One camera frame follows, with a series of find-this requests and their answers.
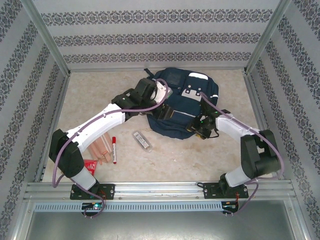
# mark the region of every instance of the black bracket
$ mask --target black bracket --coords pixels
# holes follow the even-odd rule
[[[81,206],[81,213],[83,216],[88,216],[88,217],[92,217],[94,215],[97,214],[96,211],[99,211],[102,207],[102,203],[101,202],[89,202],[89,203],[82,203]]]
[[[239,210],[238,201],[222,201],[221,204],[222,209],[225,210],[223,211],[223,214],[234,214]]]
[[[247,199],[249,197],[248,189],[245,185],[230,187],[223,192],[218,182],[198,182],[197,186],[203,189],[204,199]]]
[[[104,200],[113,200],[115,196],[115,187],[116,185],[114,184],[100,183],[97,189],[96,195],[100,196]],[[70,199],[71,200],[99,200],[98,198],[82,191],[75,184],[72,185]]]

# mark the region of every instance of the backpack strap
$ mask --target backpack strap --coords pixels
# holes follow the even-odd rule
[[[150,79],[152,80],[154,78],[154,74],[148,69],[148,68],[145,68],[143,69],[147,74],[149,74],[149,77],[147,77],[147,79]]]

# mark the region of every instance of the red marker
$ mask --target red marker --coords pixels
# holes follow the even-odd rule
[[[117,163],[117,154],[116,154],[116,137],[112,137],[112,150],[113,150],[113,164]]]

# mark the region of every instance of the aluminum frame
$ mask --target aluminum frame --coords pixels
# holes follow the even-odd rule
[[[53,122],[51,124],[51,127],[49,129],[49,134],[48,134],[49,136],[52,136],[54,131],[57,129],[58,121],[59,121],[59,118],[60,118],[62,107],[64,105],[65,97],[66,97],[66,94],[67,94],[70,77],[71,77],[71,74],[69,74],[69,73],[64,77],[64,83],[63,83],[63,87],[62,87],[62,90],[61,90],[62,94],[59,97],[57,110],[54,113],[54,118],[53,118],[54,120],[53,120]],[[44,174],[45,165],[47,164],[46,161],[48,160],[48,156],[49,156],[50,144],[51,144],[51,138],[48,138],[46,140],[46,143],[45,143],[45,146],[44,146],[44,149],[43,149],[43,154],[42,154],[42,158],[41,158],[40,163],[39,163],[38,171],[37,171],[37,173],[35,175],[35,178],[34,178],[35,182],[40,182],[41,181],[41,177]]]
[[[66,76],[70,73],[70,69],[59,51],[59,48],[50,34],[47,25],[45,24],[43,18],[41,17],[35,3],[33,0],[21,0],[21,3],[26,10],[27,14],[31,18],[33,24],[36,26],[36,29],[38,30],[40,36],[42,37],[44,43],[47,45],[48,49],[50,50],[50,53],[52,54],[54,60],[58,64],[60,70],[63,72],[63,74]]]
[[[255,91],[255,87],[254,87],[254,83],[252,81],[252,78],[244,70],[242,71],[242,75],[243,75],[246,89],[248,91],[249,99],[251,102],[251,106],[253,109],[254,117],[255,117],[256,123],[258,125],[258,128],[260,130],[266,130],[268,128],[268,125],[267,125],[265,117],[263,115],[261,105],[259,104],[257,92]]]
[[[187,182],[113,182],[115,184],[114,200],[108,200],[107,204],[221,204],[221,199],[204,199],[203,189],[197,186],[195,181]],[[22,207],[13,230],[11,240],[25,240],[30,229],[30,223],[37,204],[70,205],[70,203],[85,203],[92,200],[70,200],[72,183],[62,182],[57,188],[53,188],[50,182],[30,182],[27,184],[23,196]],[[248,193],[252,194],[255,185],[248,185]],[[281,200],[285,204],[292,231],[296,240],[309,240],[310,235],[306,223],[302,217],[297,196],[291,180],[260,180],[259,189],[252,201]],[[74,212],[68,207],[57,208],[56,212]]]
[[[251,54],[251,57],[247,65],[245,66],[245,72],[247,74],[249,74],[252,71],[252,69],[255,67],[258,59],[261,56],[261,53],[265,49],[265,46],[269,42],[272,34],[277,28],[278,23],[280,22],[282,16],[284,15],[285,11],[287,10],[291,2],[292,0],[280,0],[261,38],[259,39],[256,47],[254,48],[253,53]]]

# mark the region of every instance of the red packet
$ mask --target red packet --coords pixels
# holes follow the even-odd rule
[[[83,161],[84,161],[84,166],[86,167],[86,169],[88,169],[88,171],[93,176],[96,171],[97,161],[96,160],[89,160],[89,159],[84,159]]]

